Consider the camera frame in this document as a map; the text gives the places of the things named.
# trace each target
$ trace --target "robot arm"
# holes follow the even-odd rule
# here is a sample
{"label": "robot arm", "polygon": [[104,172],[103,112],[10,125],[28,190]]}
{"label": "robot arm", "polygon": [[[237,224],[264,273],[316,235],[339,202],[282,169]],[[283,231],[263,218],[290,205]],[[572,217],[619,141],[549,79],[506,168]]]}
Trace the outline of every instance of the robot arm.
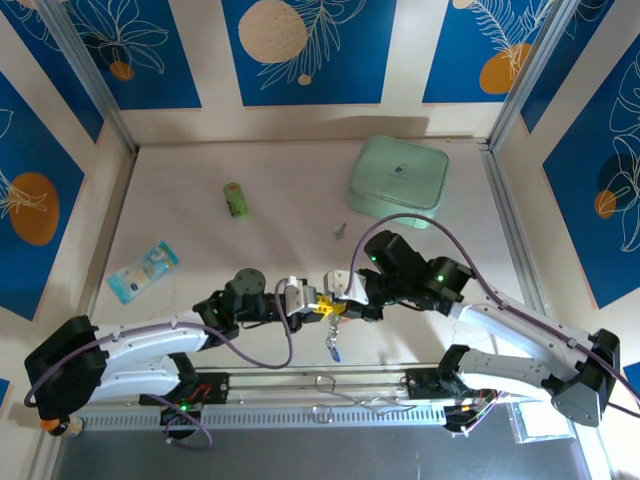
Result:
{"label": "robot arm", "polygon": [[[452,395],[459,394],[460,385],[464,385],[474,390],[493,388],[534,398],[551,397],[551,403],[566,417],[587,426],[599,425],[615,379],[575,346],[583,345],[618,369],[620,341],[614,334],[603,329],[589,335],[562,325],[495,289],[500,303],[489,296],[480,303],[465,303],[461,292],[474,279],[473,272],[449,258],[426,262],[401,236],[389,231],[375,235],[365,252],[380,271],[360,271],[367,278],[370,303],[411,301],[422,310],[435,310],[480,326],[531,357],[492,355],[452,345],[440,362],[438,387]],[[507,305],[562,331],[570,341],[563,343],[507,310]]]}
{"label": "robot arm", "polygon": [[[305,323],[320,321],[331,311],[374,322],[383,319],[386,307],[411,302],[416,309],[437,311],[481,326],[531,356],[505,357],[453,345],[437,369],[436,388],[453,398],[460,395],[461,386],[538,398],[550,396],[554,406],[567,417],[585,425],[599,424],[615,383],[611,375],[571,343],[562,343],[503,307],[505,303],[518,305],[521,311],[563,330],[572,342],[590,348],[617,368],[619,340],[615,335],[601,330],[590,336],[571,329],[497,291],[500,304],[490,297],[481,303],[465,303],[461,293],[474,279],[470,269],[445,257],[427,262],[400,235],[389,231],[369,240],[365,252],[378,272],[359,270],[350,288],[348,271],[331,271],[325,276],[325,295],[318,294],[304,279],[289,279],[279,299],[291,332],[297,332]],[[35,393],[40,417],[60,418],[89,402],[136,394],[163,396],[174,404],[193,398],[200,381],[185,352],[222,344],[217,336],[199,327],[206,326],[233,339],[243,322],[280,321],[276,297],[264,292],[265,284],[259,271],[242,270],[224,290],[196,304],[192,311],[129,325],[129,333],[122,339],[119,336],[124,326],[93,327],[86,316],[69,320],[25,360],[32,385],[78,347],[107,335],[112,335],[114,341],[88,349],[43,383]],[[158,324],[166,327],[153,328]],[[410,380],[410,398],[421,398],[421,392],[434,386],[423,385],[419,376]]]}

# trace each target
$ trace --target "orange cap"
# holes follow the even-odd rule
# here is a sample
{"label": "orange cap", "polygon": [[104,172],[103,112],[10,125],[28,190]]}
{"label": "orange cap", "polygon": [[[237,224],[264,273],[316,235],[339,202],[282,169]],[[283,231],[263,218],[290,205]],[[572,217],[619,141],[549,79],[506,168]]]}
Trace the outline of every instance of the orange cap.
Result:
{"label": "orange cap", "polygon": [[55,430],[58,425],[60,425],[60,420],[55,419],[55,420],[40,420],[40,428],[47,431],[47,432],[51,432],[53,430]]}

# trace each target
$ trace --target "white floor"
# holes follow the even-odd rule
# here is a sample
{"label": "white floor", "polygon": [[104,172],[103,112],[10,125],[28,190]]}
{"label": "white floor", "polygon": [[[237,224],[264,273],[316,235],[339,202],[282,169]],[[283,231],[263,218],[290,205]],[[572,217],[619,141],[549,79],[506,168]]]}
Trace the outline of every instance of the white floor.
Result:
{"label": "white floor", "polygon": [[[473,140],[423,142],[443,149],[451,159],[444,201],[437,219],[469,250],[490,282],[521,298],[502,226],[478,145]],[[235,273],[255,267],[267,277],[268,290],[288,275],[306,277],[321,287],[331,269],[347,269],[352,250],[373,218],[346,204],[349,176],[362,142],[200,144],[143,148],[109,257],[93,323],[129,324],[161,319],[190,309]],[[222,187],[236,181],[250,214],[229,215]],[[335,240],[333,225],[346,222]],[[461,260],[455,247],[435,228],[415,230],[389,224],[426,259],[441,255]],[[160,241],[180,258],[169,275],[129,305],[122,305],[106,278]],[[363,255],[359,267],[370,267]],[[470,284],[469,299],[480,294]],[[485,351],[514,353],[476,327],[439,314],[388,308],[385,320],[353,320],[341,326],[338,349],[343,364],[438,362],[451,343]],[[293,365],[333,365],[324,341],[328,325],[306,325],[294,336]],[[240,332],[235,344],[267,362],[286,357],[280,325]],[[192,355],[197,366],[247,365],[225,347]]]}

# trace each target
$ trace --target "green can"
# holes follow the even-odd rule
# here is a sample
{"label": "green can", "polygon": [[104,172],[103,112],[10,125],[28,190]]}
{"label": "green can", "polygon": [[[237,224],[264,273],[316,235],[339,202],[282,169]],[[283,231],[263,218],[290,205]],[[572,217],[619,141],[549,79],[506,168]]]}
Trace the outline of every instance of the green can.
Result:
{"label": "green can", "polygon": [[223,191],[224,198],[227,201],[227,207],[229,207],[229,213],[232,217],[239,218],[249,213],[240,184],[235,182],[227,183]]}

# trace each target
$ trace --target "mint green box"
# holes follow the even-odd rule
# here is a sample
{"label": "mint green box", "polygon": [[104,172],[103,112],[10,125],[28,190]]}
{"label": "mint green box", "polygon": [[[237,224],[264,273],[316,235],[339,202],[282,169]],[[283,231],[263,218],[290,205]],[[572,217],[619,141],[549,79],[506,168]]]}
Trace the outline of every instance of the mint green box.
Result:
{"label": "mint green box", "polygon": [[[376,135],[360,152],[347,203],[377,218],[394,213],[433,218],[442,202],[448,172],[449,157],[442,150]],[[396,221],[414,228],[430,225],[414,218]]]}

